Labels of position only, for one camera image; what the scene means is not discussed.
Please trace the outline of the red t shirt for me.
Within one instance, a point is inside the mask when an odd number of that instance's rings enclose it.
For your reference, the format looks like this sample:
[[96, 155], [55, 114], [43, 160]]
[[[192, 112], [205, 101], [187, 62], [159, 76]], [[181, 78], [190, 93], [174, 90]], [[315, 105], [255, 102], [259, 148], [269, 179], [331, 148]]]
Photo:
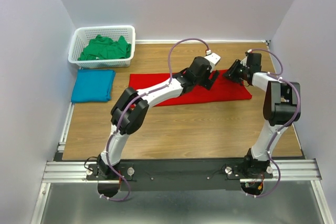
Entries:
[[[178, 98], [164, 101], [158, 106], [199, 104], [222, 101], [250, 100], [252, 95], [244, 86], [233, 83], [223, 77], [225, 70], [219, 71], [210, 90], [196, 86], [191, 92]], [[130, 75], [129, 86], [135, 90], [145, 89], [159, 84], [169, 78], [168, 73], [133, 73]]]

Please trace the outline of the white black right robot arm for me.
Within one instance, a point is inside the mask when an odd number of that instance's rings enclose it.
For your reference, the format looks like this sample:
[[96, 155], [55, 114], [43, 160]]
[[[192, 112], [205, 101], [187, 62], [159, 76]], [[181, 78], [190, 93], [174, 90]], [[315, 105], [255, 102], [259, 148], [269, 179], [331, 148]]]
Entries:
[[228, 176], [256, 178], [270, 167], [273, 150], [282, 134], [301, 114], [300, 84], [282, 78], [279, 73], [262, 71], [261, 49], [245, 52], [243, 60], [236, 60], [223, 74], [227, 80], [239, 84], [247, 82], [265, 92], [264, 125], [256, 143], [236, 165], [227, 165]]

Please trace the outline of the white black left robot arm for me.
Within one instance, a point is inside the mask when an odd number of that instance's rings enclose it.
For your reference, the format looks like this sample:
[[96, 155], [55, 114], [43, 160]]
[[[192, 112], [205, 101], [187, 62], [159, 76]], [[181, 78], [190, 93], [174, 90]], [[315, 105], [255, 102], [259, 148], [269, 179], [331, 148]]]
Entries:
[[121, 160], [129, 136], [142, 126], [148, 110], [185, 95], [196, 86], [210, 90], [219, 75], [215, 67], [220, 60], [215, 53], [195, 57], [189, 67], [177, 73], [170, 71], [169, 78], [159, 84], [138, 90], [126, 88], [111, 110], [111, 132], [104, 150], [98, 156], [98, 173], [104, 179], [121, 177], [116, 165]]

